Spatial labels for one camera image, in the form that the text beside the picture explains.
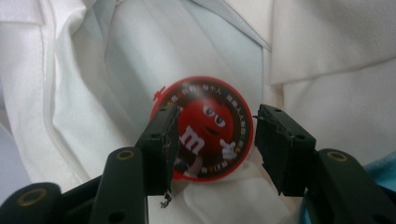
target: white fabric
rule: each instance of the white fabric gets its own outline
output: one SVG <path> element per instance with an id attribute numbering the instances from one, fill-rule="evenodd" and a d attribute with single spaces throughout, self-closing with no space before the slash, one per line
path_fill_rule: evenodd
<path id="1" fill-rule="evenodd" d="M 261 103 L 282 107 L 318 148 L 365 164 L 396 147 L 394 5 L 2 1 L 0 121 L 31 180 L 66 191 L 101 174 L 110 151 L 135 143 L 156 91 L 206 75 L 238 89 L 252 113 Z M 151 223 L 296 220 L 298 201 L 276 196 L 257 151 L 220 181 L 173 188 L 166 209 L 149 198 Z"/>

